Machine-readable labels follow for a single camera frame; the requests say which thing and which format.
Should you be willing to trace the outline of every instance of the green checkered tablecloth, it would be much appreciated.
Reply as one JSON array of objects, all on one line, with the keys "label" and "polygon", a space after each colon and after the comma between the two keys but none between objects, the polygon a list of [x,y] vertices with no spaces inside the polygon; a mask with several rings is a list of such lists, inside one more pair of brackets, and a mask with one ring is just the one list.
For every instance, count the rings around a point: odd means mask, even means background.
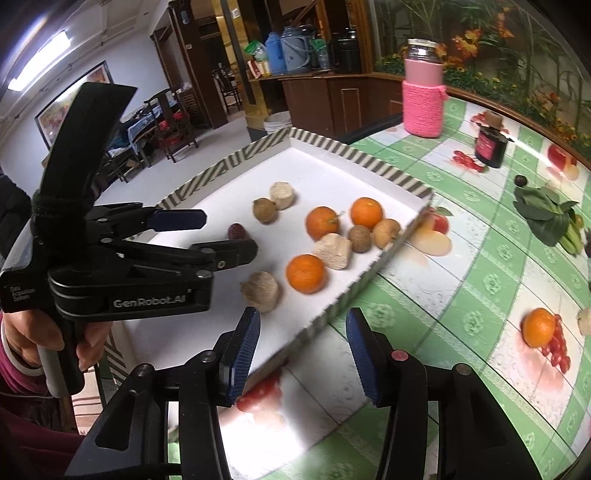
[{"label": "green checkered tablecloth", "polygon": [[[402,125],[353,146],[431,185],[433,204],[452,212],[452,250],[430,257],[400,251],[353,301],[372,328],[425,364],[474,367],[526,444],[544,479],[580,454],[591,436],[591,340],[576,315],[589,305],[588,264],[532,236],[513,207],[513,178],[552,181],[591,226],[591,181],[556,176],[551,142],[510,119],[515,140],[498,170],[475,173],[452,161],[473,154],[484,109],[446,102],[441,138],[409,135]],[[566,375],[526,347],[519,323],[536,307],[560,313],[572,366]],[[344,319],[327,326],[279,374],[255,389],[258,407],[220,415],[234,479],[367,480],[375,476],[387,409],[367,403],[345,339]],[[437,468],[437,405],[429,408],[426,478]],[[171,459],[178,459],[171,445]]]}]

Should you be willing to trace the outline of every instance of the orange flower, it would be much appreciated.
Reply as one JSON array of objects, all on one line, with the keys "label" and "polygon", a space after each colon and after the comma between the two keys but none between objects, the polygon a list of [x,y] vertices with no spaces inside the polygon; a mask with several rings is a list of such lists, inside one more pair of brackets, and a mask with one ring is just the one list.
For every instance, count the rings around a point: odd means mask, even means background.
[{"label": "orange flower", "polygon": [[513,38],[514,35],[510,30],[505,28],[505,13],[501,12],[496,15],[496,29],[499,31],[501,38]]},{"label": "orange flower", "polygon": [[470,57],[476,57],[478,55],[478,46],[474,45],[473,43],[468,43],[459,35],[456,35],[454,38],[452,38],[452,41],[456,44],[456,48],[462,52],[464,60],[467,60]]},{"label": "orange flower", "polygon": [[447,45],[445,45],[445,43],[438,43],[437,47],[435,47],[435,52],[437,53],[437,56],[442,59],[447,55]]},{"label": "orange flower", "polygon": [[444,67],[463,67],[464,62],[458,57],[448,57],[446,62],[443,64]]},{"label": "orange flower", "polygon": [[482,36],[482,29],[475,28],[474,30],[466,30],[466,32],[464,33],[464,36],[468,40],[472,40],[473,44],[477,44],[478,40],[480,40],[480,37]]}]

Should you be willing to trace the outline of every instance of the dark jar with red label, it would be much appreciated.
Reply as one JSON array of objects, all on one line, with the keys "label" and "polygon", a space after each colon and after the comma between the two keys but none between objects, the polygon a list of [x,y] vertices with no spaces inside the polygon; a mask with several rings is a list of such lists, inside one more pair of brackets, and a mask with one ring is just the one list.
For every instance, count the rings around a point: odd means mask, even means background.
[{"label": "dark jar with red label", "polygon": [[476,158],[490,168],[500,168],[509,140],[501,133],[503,117],[489,110],[484,112],[484,124],[480,124],[480,132],[476,139]]}]

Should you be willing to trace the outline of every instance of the wooden cabinet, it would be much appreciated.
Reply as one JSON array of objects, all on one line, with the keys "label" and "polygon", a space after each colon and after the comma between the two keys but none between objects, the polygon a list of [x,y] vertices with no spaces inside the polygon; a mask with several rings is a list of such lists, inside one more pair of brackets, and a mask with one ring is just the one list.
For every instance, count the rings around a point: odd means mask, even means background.
[{"label": "wooden cabinet", "polygon": [[282,82],[293,126],[326,137],[336,138],[402,112],[397,80],[327,74]]},{"label": "wooden cabinet", "polygon": [[335,137],[329,84],[324,79],[297,79],[283,82],[287,108],[294,127]]}]

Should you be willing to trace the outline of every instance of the blue tablecloth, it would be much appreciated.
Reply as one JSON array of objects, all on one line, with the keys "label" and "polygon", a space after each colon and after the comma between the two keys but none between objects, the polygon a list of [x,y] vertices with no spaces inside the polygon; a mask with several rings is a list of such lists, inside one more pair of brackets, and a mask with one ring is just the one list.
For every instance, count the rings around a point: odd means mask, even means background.
[{"label": "blue tablecloth", "polygon": [[[176,102],[176,100],[173,100],[172,102],[169,102],[168,104],[170,106],[174,106],[177,104],[177,102]],[[156,116],[156,118],[158,118],[160,115],[162,115],[162,107],[160,105],[154,106],[154,115]],[[131,127],[129,127],[127,129],[127,136],[129,138],[129,143],[132,145],[134,151],[137,154],[139,154],[139,146],[138,146],[137,142],[134,142],[134,139],[144,128],[146,128],[152,122],[154,122],[154,117],[152,116],[151,113],[149,113],[148,115],[144,115],[136,123],[134,123]]]}]

